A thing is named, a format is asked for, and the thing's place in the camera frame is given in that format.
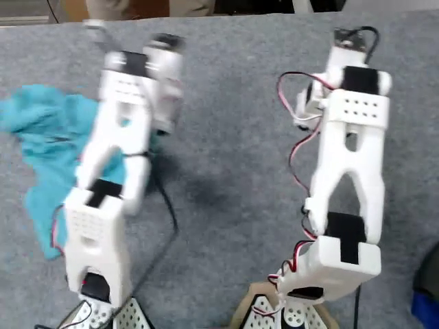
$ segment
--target black wire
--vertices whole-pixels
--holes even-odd
[[[116,318],[120,312],[123,310],[123,308],[125,307],[125,305],[130,302],[131,297],[134,296],[137,292],[139,292],[139,289],[142,287],[142,285],[145,283],[146,279],[148,278],[148,276],[152,273],[152,271],[154,270],[155,266],[160,262],[160,260],[162,260],[166,253],[169,251],[169,248],[171,247],[171,245],[174,243],[174,241],[176,240],[178,234],[180,233],[180,227],[178,225],[178,221],[177,221],[177,216],[176,216],[176,212],[174,209],[174,206],[172,205],[172,201],[171,198],[169,197],[169,195],[167,194],[165,187],[163,186],[163,183],[160,179],[159,174],[153,169],[151,172],[151,177],[154,181],[154,184],[156,185],[158,192],[160,192],[160,194],[162,195],[163,199],[165,200],[166,203],[166,207],[169,211],[169,214],[171,215],[171,220],[172,220],[172,228],[173,228],[173,232],[172,235],[170,236],[169,240],[166,242],[164,248],[156,254],[156,256],[154,257],[154,259],[152,260],[152,262],[150,263],[150,266],[148,266],[148,268],[145,270],[145,272],[143,273],[143,275],[141,276],[139,282],[136,284],[136,286],[133,288],[131,296],[128,297],[128,299],[122,304],[122,306],[111,315],[110,319],[108,319],[108,321],[104,324],[102,324],[98,329],[104,329],[106,328],[106,326],[114,319]]]
[[[355,293],[355,305],[354,305],[354,327],[353,329],[358,329],[358,312],[359,312],[359,295],[361,293],[361,285],[358,286],[357,292]]]
[[[49,0],[46,0],[46,2],[47,2],[47,5],[49,6],[49,9],[50,9],[50,12],[51,12],[52,16],[53,16],[54,19],[55,19],[55,22],[56,22],[57,24],[59,24],[60,21],[56,18],[56,15],[55,15],[54,9],[52,8],[52,6],[51,6],[51,4],[50,4],[50,1],[49,1]]]
[[[68,319],[68,318],[70,318],[70,316],[72,316],[72,314],[74,314],[74,312],[81,306],[81,305],[83,305],[83,304],[87,304],[88,305],[88,307],[90,308],[90,312],[88,313],[88,315],[84,318],[84,319],[82,319],[81,321],[78,321],[78,322],[73,322],[72,324],[67,324],[67,325],[65,325],[65,326],[63,326],[62,324]],[[89,302],[87,302],[86,300],[84,300],[84,301],[82,301],[82,302],[80,302],[68,315],[66,315],[66,317],[61,321],[61,323],[58,325],[58,327],[57,328],[61,328],[61,329],[67,329],[67,328],[70,328],[70,327],[73,327],[73,326],[76,326],[76,325],[78,325],[78,324],[81,324],[82,322],[84,322],[84,321],[86,321],[89,317],[90,317],[90,315],[91,315],[91,313],[92,313],[92,310],[91,310],[91,305],[90,305],[90,303]],[[36,324],[35,326],[34,326],[34,329],[53,329],[53,328],[51,328],[51,327],[47,327],[47,326],[44,326],[44,325],[42,325],[42,324]]]
[[[375,35],[375,39],[372,43],[372,46],[369,48],[369,50],[366,54],[366,59],[364,60],[364,64],[369,64],[369,61],[370,61],[373,53],[375,52],[375,49],[377,48],[377,46],[379,44],[380,35],[379,35],[379,31],[376,28],[374,28],[373,26],[361,26],[361,27],[358,27],[357,29],[353,29],[352,31],[350,31],[347,34],[346,38],[350,38],[354,34],[357,34],[358,32],[361,32],[361,31],[370,31],[370,32],[373,32]]]

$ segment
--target teal towel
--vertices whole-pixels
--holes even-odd
[[[46,258],[60,255],[51,247],[52,217],[56,213],[56,242],[67,239],[64,211],[56,212],[75,184],[75,168],[97,114],[97,102],[81,95],[65,95],[52,87],[33,85],[18,89],[0,102],[0,131],[16,135],[23,161],[36,174],[36,185],[25,198],[25,207]],[[115,154],[102,178],[121,184],[123,157]]]

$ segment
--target gray felt surface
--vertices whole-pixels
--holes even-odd
[[[412,278],[439,237],[439,12],[109,24],[133,51],[152,32],[180,34],[188,42],[185,108],[159,163],[182,234],[138,294],[157,328],[227,324],[248,284],[275,272],[303,237],[304,195],[293,185],[286,159],[304,133],[293,128],[276,99],[276,77],[286,70],[320,72],[331,29],[358,24],[380,29],[371,64],[394,78],[383,172],[383,271],[364,285],[360,328],[420,328],[410,315]],[[0,97],[37,83],[96,96],[103,58],[80,24],[0,29],[0,42]],[[298,78],[286,89],[293,99],[306,84]],[[304,178],[315,167],[316,151],[314,142],[297,158]],[[43,259],[23,208],[33,182],[18,145],[1,135],[1,328],[55,326],[77,303],[67,290],[62,259]],[[331,210],[357,210],[350,182],[340,185]],[[136,281],[170,234],[169,215],[155,189],[126,231]],[[342,328],[351,327],[352,295],[328,307]]]

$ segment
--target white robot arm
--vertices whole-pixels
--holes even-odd
[[[132,53],[111,40],[101,21],[86,26],[94,41],[106,47],[105,63],[98,113],[76,169],[77,185],[64,201],[64,256],[70,290],[93,311],[81,325],[101,328],[132,294],[123,227],[126,214],[137,214],[143,201],[151,135],[172,133],[176,124],[182,39],[158,34],[143,53]],[[123,184],[100,179],[118,149],[124,156]]]
[[[121,195],[126,212],[135,215],[150,171],[150,136],[153,131],[173,132],[178,117],[182,39],[159,34],[143,53],[132,53],[116,48],[100,21],[88,21],[86,26],[93,39],[107,47],[99,112],[76,171],[78,187],[90,188],[120,149],[126,168]]]
[[[381,272],[381,166],[392,79],[369,68],[366,56],[359,31],[335,31],[326,72],[314,75],[326,84],[316,79],[298,95],[295,125],[320,132],[304,206],[315,240],[298,243],[293,258],[269,276],[281,307],[336,300]],[[355,151],[346,147],[349,134],[357,135]],[[359,198],[357,216],[329,212],[331,194],[344,174],[352,177]]]

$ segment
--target white wire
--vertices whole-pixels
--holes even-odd
[[[291,116],[297,120],[297,121],[310,121],[310,120],[315,120],[318,118],[321,118],[322,115],[321,114],[315,114],[315,115],[311,115],[310,117],[306,117],[306,118],[301,118],[299,117],[296,112],[293,110],[293,108],[291,107],[291,105],[289,104],[287,98],[284,96],[281,85],[279,84],[279,88],[278,88],[278,95],[279,98],[281,99],[282,104],[285,106],[285,108],[288,110],[288,112],[291,114]]]

